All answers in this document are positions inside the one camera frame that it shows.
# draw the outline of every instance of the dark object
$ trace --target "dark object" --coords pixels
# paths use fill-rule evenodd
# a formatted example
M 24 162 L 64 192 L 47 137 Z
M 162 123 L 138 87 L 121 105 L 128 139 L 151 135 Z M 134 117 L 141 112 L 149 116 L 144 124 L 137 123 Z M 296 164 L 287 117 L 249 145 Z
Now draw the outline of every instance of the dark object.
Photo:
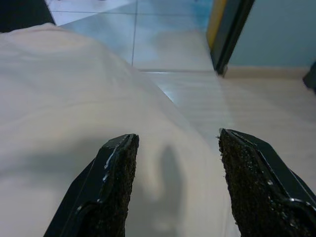
M 245 25 L 254 0 L 227 0 L 211 51 L 214 70 L 222 75 Z
M 233 216 L 242 237 L 315 237 L 316 197 L 266 142 L 222 129 Z
M 0 33 L 54 23 L 45 0 L 3 0 L 0 7 Z
M 303 77 L 303 82 L 307 88 L 311 88 L 316 93 L 316 62 L 311 67 L 311 70 Z
M 139 138 L 108 141 L 72 182 L 44 237 L 123 237 Z

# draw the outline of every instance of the light blue wall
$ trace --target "light blue wall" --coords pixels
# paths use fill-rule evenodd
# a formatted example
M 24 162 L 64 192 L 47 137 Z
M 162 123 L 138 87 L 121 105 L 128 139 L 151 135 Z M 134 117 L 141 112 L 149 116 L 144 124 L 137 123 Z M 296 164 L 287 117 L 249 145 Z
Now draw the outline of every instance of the light blue wall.
M 255 0 L 230 65 L 311 66 L 316 0 Z

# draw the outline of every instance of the white floor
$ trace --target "white floor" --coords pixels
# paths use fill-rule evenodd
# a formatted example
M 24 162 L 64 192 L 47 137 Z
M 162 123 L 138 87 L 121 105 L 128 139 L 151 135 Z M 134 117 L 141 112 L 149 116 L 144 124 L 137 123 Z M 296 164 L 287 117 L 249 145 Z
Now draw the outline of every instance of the white floor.
M 51 0 L 49 8 L 58 25 L 101 41 L 138 69 L 160 72 L 147 73 L 210 146 L 217 148 L 220 127 L 258 136 L 316 192 L 316 96 L 300 79 L 218 78 L 204 36 L 211 4 Z

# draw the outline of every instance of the baseboard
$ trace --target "baseboard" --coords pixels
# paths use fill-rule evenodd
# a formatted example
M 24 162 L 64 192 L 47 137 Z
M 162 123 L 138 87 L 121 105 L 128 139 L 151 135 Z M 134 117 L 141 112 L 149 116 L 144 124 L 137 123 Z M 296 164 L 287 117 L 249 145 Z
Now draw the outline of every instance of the baseboard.
M 289 78 L 302 79 L 310 67 L 252 67 L 228 65 L 224 78 Z

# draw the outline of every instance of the white cloth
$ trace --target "white cloth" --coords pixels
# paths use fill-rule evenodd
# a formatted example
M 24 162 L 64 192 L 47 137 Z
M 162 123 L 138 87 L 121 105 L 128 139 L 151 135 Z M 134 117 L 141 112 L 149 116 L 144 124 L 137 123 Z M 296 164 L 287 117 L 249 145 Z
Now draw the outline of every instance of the white cloth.
M 0 235 L 42 236 L 73 179 L 126 133 L 140 136 L 127 237 L 239 235 L 219 152 L 142 73 L 50 24 L 0 34 Z

